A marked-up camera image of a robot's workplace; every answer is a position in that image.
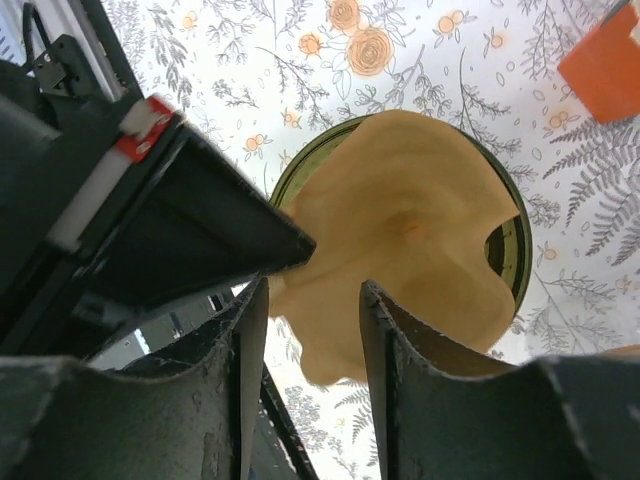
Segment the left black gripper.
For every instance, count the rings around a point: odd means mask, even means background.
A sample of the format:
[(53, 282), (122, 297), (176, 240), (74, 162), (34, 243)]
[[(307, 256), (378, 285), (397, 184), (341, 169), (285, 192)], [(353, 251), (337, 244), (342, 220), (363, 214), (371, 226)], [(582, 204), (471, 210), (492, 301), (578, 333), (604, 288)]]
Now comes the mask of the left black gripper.
[(44, 142), (1, 214), (1, 352), (43, 355), (90, 293), (165, 305), (306, 263), (313, 239), (158, 95)]

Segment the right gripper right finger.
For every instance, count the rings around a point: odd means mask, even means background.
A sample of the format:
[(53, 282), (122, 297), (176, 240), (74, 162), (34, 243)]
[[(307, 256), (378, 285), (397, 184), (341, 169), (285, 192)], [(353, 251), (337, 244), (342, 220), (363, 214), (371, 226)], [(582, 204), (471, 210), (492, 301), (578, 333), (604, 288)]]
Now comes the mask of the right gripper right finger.
[(639, 361), (543, 356), (514, 366), (420, 322), (378, 285), (360, 291), (385, 479), (635, 479)]

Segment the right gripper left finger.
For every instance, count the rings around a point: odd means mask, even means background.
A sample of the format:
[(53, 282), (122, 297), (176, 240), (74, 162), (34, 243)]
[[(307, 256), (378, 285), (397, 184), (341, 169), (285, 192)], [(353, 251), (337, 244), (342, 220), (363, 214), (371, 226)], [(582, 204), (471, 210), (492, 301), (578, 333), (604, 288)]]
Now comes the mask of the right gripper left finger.
[(269, 289), (123, 372), (70, 357), (1, 361), (5, 479), (244, 479), (258, 410)]

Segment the green glass coffee dripper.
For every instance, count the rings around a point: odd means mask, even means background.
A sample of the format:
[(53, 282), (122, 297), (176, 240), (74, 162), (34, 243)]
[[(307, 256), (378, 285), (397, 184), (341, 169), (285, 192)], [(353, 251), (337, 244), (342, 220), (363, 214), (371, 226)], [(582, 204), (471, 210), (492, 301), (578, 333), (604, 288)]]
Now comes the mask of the green glass coffee dripper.
[[(270, 196), (270, 203), (277, 208), (289, 204), (329, 154), (366, 118), (361, 116), (344, 121), (304, 146), (281, 174)], [(533, 239), (524, 200), (512, 177), (496, 156), (471, 135), (466, 138), (491, 165), (519, 210), (516, 217), (503, 223), (487, 238), (485, 257), (494, 272), (510, 287), (515, 307), (520, 308), (529, 285), (533, 263)]]

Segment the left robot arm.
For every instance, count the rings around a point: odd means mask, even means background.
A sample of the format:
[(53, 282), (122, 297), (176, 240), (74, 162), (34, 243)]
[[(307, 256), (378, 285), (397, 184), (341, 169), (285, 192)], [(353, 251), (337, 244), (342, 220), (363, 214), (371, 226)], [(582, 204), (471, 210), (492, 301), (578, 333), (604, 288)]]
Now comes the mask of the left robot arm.
[(1, 351), (89, 359), (194, 298), (304, 264), (314, 241), (164, 105), (55, 110), (1, 68)]

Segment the orange coffee filter box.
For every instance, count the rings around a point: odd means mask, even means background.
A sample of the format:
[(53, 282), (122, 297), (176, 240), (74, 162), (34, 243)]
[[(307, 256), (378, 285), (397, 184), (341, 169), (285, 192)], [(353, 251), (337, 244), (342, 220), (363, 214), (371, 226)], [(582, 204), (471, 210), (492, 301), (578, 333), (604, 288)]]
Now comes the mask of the orange coffee filter box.
[(591, 116), (639, 115), (639, 3), (619, 1), (557, 67)]

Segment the floral tablecloth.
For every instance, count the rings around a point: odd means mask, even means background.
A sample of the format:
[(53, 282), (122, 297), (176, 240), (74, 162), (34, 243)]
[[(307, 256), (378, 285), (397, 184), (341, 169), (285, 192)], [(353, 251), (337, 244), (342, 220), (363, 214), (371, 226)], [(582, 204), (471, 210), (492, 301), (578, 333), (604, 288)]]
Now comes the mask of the floral tablecloth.
[(639, 340), (639, 122), (599, 124), (558, 73), (608, 1), (108, 1), (145, 92), (263, 192), (344, 120), (402, 108), (480, 141), (520, 190), (533, 273), (492, 355)]

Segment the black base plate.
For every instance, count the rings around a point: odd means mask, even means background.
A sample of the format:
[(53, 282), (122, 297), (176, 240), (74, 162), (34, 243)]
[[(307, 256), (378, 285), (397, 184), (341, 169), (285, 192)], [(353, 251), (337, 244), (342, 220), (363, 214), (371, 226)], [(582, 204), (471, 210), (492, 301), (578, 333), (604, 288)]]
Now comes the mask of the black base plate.
[(8, 1), (24, 50), (16, 82), (62, 98), (144, 98), (100, 1)]

